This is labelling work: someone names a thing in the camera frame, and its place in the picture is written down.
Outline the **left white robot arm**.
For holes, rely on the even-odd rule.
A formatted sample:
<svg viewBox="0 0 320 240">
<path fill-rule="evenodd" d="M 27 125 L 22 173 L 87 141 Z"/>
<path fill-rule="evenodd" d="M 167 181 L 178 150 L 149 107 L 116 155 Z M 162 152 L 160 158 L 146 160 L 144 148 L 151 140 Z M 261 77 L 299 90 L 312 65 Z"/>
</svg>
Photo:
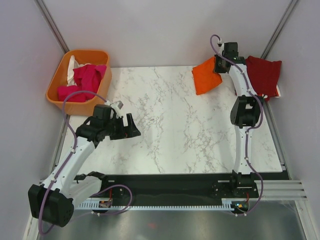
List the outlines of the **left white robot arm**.
<svg viewBox="0 0 320 240">
<path fill-rule="evenodd" d="M 69 152 L 54 171 L 40 184 L 28 190 L 31 215 L 39 221 L 64 227 L 69 223 L 76 207 L 90 196 L 106 196 L 110 185 L 99 172 L 87 174 L 80 182 L 77 173 L 106 137 L 122 140 L 139 137 L 132 114 L 123 115 L 123 103 L 97 104 L 83 124 L 75 131 L 75 140 Z"/>
</svg>

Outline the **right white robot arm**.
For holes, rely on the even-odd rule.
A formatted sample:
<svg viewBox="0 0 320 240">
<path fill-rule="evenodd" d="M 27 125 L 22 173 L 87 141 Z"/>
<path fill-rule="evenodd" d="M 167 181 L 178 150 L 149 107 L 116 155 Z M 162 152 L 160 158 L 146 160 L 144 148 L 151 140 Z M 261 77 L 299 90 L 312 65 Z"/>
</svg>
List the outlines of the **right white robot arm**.
<svg viewBox="0 0 320 240">
<path fill-rule="evenodd" d="M 219 75 L 228 74 L 236 94 L 230 112 L 230 122 L 235 129 L 236 154 L 229 191 L 237 198 L 258 198 L 256 171 L 253 170 L 250 158 L 253 131 L 263 123 L 264 100 L 258 96 L 250 82 L 245 58 L 239 56 L 238 43 L 219 40 L 218 47 L 218 50 L 213 50 L 215 52 L 213 72 Z"/>
</svg>

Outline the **orange t shirt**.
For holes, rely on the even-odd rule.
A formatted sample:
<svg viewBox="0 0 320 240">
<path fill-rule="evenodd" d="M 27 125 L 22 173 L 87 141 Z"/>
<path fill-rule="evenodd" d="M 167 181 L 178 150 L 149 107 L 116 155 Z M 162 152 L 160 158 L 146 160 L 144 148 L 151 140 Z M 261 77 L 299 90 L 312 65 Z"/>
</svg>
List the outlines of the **orange t shirt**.
<svg viewBox="0 0 320 240">
<path fill-rule="evenodd" d="M 216 58 L 213 56 L 192 68 L 196 95 L 205 94 L 222 84 L 222 77 L 214 72 Z"/>
</svg>

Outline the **orange plastic bin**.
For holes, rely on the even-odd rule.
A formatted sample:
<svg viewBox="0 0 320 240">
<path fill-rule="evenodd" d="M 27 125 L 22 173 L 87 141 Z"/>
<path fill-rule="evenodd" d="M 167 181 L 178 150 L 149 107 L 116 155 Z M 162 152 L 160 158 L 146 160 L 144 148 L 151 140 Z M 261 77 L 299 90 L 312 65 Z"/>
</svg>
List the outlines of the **orange plastic bin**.
<svg viewBox="0 0 320 240">
<path fill-rule="evenodd" d="M 57 88 L 67 85 L 67 70 L 71 56 L 75 56 L 75 59 L 79 64 L 89 63 L 93 65 L 107 66 L 106 72 L 97 91 L 98 95 L 106 99 L 112 80 L 112 71 L 110 68 L 110 58 L 108 53 L 103 50 L 96 49 L 76 49 L 67 52 L 62 57 L 46 91 L 47 100 L 60 109 L 63 107 L 63 102 L 58 99 Z M 103 100 L 95 95 L 92 99 L 85 102 L 68 101 L 65 104 L 65 113 L 68 115 L 90 116 L 93 113 L 94 106 L 102 103 Z"/>
</svg>

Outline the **red printed folded shirt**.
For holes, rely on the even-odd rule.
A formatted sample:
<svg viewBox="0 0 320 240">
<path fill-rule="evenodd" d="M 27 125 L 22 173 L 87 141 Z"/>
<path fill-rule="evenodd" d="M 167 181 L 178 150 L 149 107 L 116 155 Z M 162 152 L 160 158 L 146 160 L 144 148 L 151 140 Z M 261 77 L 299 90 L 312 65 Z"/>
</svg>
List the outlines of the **red printed folded shirt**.
<svg viewBox="0 0 320 240">
<path fill-rule="evenodd" d="M 265 102 L 268 102 L 271 98 L 280 98 L 281 92 L 280 92 L 280 88 L 278 85 L 276 85 L 276 89 L 275 92 L 272 93 L 271 95 L 267 95 L 267 94 L 259 94 L 260 97 L 263 97 Z"/>
</svg>

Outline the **pink t shirt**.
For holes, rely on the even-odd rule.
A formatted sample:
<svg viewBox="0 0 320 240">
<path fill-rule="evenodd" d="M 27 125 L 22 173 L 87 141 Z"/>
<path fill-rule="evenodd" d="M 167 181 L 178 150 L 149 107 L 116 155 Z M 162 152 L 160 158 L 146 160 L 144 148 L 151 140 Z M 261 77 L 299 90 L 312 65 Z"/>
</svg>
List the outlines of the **pink t shirt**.
<svg viewBox="0 0 320 240">
<path fill-rule="evenodd" d="M 63 102 L 67 96 L 78 91 L 97 93 L 100 83 L 106 73 L 106 65 L 87 64 L 73 70 L 75 85 L 59 86 L 57 88 L 58 100 Z"/>
</svg>

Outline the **white cloth in bin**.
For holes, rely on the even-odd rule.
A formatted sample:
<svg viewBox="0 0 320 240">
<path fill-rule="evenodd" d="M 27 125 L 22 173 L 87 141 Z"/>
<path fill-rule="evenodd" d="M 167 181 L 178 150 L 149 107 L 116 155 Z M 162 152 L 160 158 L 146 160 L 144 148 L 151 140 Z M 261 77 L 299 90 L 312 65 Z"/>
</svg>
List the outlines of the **white cloth in bin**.
<svg viewBox="0 0 320 240">
<path fill-rule="evenodd" d="M 88 65 L 89 63 L 79 64 L 74 55 L 69 59 L 68 68 L 67 68 L 67 86 L 79 86 L 75 81 L 75 72 L 74 69 L 78 69 Z"/>
</svg>

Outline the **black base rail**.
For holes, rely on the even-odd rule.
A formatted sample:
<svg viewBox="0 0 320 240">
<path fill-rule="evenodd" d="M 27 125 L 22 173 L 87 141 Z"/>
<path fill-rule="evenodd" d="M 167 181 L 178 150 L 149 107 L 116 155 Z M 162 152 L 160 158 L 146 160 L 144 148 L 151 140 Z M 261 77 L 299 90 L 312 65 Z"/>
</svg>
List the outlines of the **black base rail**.
<svg viewBox="0 0 320 240">
<path fill-rule="evenodd" d="M 89 175 L 102 181 L 94 197 L 111 197 L 120 206 L 220 205 L 223 199 L 254 199 L 231 194 L 231 173 Z"/>
</svg>

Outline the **dark red folded shirt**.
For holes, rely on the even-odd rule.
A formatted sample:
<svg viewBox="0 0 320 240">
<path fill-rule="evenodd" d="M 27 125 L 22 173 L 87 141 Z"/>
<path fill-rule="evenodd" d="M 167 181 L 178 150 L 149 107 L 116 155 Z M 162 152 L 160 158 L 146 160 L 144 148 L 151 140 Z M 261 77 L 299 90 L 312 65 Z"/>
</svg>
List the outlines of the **dark red folded shirt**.
<svg viewBox="0 0 320 240">
<path fill-rule="evenodd" d="M 245 60 L 247 74 L 255 92 L 270 96 L 276 90 L 280 78 L 282 61 L 268 61 L 254 56 Z"/>
</svg>

